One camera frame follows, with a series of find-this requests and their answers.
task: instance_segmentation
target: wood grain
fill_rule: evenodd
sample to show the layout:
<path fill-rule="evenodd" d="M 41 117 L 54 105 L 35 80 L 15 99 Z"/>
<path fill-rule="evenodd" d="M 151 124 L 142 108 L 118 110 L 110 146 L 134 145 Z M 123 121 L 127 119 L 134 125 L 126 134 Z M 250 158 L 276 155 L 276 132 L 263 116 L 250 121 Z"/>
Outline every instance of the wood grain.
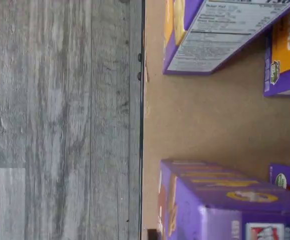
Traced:
<path fill-rule="evenodd" d="M 90 239 L 128 239 L 128 3 L 92 2 Z"/>
<path fill-rule="evenodd" d="M 24 224 L 25 169 L 0 168 L 0 240 L 24 239 Z"/>
<path fill-rule="evenodd" d="M 139 130 L 140 130 L 140 81 L 137 74 L 141 64 L 141 0 L 130 2 L 130 46 L 129 46 L 129 239 L 139 239 Z"/>
<path fill-rule="evenodd" d="M 90 0 L 31 0 L 25 239 L 87 238 Z"/>
<path fill-rule="evenodd" d="M 0 0 L 0 239 L 138 239 L 140 4 Z"/>
<path fill-rule="evenodd" d="M 27 18 L 27 0 L 0 0 L 0 168 L 25 162 Z"/>

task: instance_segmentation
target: nutrition facts label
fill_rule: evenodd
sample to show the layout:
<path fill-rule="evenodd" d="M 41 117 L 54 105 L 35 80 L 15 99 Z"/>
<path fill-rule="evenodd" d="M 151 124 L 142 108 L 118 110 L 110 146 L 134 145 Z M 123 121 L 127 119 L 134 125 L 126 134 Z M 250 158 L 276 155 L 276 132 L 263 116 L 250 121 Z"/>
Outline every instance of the nutrition facts label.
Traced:
<path fill-rule="evenodd" d="M 168 70 L 210 72 L 290 7 L 290 0 L 206 0 Z"/>

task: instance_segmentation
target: purple cereal box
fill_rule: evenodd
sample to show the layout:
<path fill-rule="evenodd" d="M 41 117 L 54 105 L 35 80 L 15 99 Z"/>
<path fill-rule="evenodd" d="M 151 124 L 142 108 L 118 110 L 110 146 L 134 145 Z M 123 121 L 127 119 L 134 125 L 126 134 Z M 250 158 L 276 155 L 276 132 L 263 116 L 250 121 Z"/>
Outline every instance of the purple cereal box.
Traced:
<path fill-rule="evenodd" d="M 165 0 L 164 74 L 210 74 L 290 8 L 290 0 Z"/>
<path fill-rule="evenodd" d="M 290 96 L 290 12 L 267 35 L 264 96 Z"/>
<path fill-rule="evenodd" d="M 290 166 L 272 163 L 269 176 L 272 184 L 290 190 Z"/>
<path fill-rule="evenodd" d="M 214 163 L 162 160 L 160 240 L 290 240 L 290 191 Z"/>

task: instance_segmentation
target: green logo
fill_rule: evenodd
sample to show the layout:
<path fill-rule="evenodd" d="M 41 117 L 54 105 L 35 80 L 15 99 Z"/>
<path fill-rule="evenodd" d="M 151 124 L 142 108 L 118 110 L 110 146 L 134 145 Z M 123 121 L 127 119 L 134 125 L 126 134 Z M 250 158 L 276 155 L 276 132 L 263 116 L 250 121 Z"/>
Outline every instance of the green logo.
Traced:
<path fill-rule="evenodd" d="M 275 85 L 278 82 L 280 76 L 280 61 L 274 61 L 271 63 L 271 76 L 270 83 Z"/>
<path fill-rule="evenodd" d="M 279 174 L 277 177 L 276 177 L 276 181 L 275 181 L 275 184 L 277 186 L 280 186 L 280 187 L 283 187 L 283 188 L 287 188 L 287 179 L 286 179 L 286 176 L 283 175 L 282 173 Z"/>

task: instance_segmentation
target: brown cardboard floor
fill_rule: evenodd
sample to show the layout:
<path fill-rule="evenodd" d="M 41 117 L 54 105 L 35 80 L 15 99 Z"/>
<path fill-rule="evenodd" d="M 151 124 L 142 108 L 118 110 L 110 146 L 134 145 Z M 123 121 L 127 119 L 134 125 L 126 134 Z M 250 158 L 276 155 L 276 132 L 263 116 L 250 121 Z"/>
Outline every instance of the brown cardboard floor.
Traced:
<path fill-rule="evenodd" d="M 147 0 L 144 228 L 155 228 L 160 159 L 197 159 L 267 179 L 290 164 L 290 98 L 263 97 L 264 38 L 211 76 L 164 76 L 164 1 Z"/>

